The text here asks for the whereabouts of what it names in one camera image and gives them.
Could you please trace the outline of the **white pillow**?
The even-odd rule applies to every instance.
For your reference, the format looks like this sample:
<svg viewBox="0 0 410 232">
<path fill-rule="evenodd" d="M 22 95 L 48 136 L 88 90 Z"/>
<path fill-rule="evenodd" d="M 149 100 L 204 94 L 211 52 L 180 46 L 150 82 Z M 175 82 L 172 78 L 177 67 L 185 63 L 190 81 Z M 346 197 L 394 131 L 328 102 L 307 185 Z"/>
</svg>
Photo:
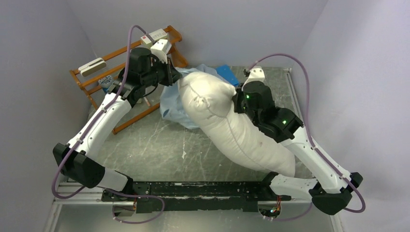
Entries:
<svg viewBox="0 0 410 232">
<path fill-rule="evenodd" d="M 295 156 L 255 127 L 246 114 L 234 112 L 235 87 L 196 71 L 177 82 L 188 117 L 232 162 L 260 172 L 295 176 Z"/>
</svg>

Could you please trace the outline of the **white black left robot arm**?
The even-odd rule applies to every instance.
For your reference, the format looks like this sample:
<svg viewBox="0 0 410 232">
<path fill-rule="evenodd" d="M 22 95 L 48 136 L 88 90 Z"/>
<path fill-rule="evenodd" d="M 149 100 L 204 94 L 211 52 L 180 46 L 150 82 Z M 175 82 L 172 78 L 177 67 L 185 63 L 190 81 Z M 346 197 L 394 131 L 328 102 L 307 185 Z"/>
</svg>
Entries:
<svg viewBox="0 0 410 232">
<path fill-rule="evenodd" d="M 131 50 L 126 67 L 109 87 L 92 118 L 69 142 L 58 143 L 53 148 L 58 174 L 87 188 L 112 189 L 122 201 L 132 198 L 133 180 L 102 166 L 95 161 L 95 156 L 117 123 L 139 99 L 145 97 L 146 88 L 170 86 L 181 78 L 168 53 L 168 48 L 137 47 Z"/>
</svg>

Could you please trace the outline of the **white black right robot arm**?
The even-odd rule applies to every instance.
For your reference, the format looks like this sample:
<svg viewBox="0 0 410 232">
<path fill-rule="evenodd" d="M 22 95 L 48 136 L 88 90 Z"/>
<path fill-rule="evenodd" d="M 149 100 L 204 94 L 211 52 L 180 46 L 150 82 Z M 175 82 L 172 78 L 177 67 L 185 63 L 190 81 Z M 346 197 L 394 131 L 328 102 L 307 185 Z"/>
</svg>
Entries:
<svg viewBox="0 0 410 232">
<path fill-rule="evenodd" d="M 236 89 L 233 102 L 236 113 L 246 114 L 260 132 L 288 149 L 314 175 L 313 179 L 301 179 L 269 173 L 261 187 L 261 195 L 266 200 L 276 196 L 310 200 L 328 215 L 348 210 L 352 193 L 358 191 L 363 177 L 358 172 L 343 170 L 320 151 L 302 120 L 292 110 L 275 105 L 266 84 L 261 81 L 242 84 Z"/>
</svg>

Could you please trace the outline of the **light blue pillowcase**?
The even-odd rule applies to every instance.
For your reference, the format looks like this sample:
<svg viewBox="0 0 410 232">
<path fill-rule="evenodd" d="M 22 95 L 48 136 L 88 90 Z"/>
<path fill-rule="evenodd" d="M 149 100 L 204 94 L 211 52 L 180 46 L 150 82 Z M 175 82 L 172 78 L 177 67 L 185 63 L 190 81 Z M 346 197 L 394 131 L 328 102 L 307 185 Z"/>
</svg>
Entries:
<svg viewBox="0 0 410 232">
<path fill-rule="evenodd" d="M 182 77 L 192 73 L 192 72 L 205 72 L 216 76 L 222 81 L 226 81 L 222 76 L 217 73 L 217 70 L 206 66 L 205 64 L 200 64 L 195 68 L 178 68 L 177 71 L 182 74 Z M 196 125 L 186 114 L 181 97 L 178 90 L 178 85 L 173 84 L 172 86 L 165 86 L 160 96 L 160 113 L 163 119 L 169 120 L 171 122 L 178 123 L 183 127 L 193 130 L 198 129 L 199 126 Z"/>
</svg>

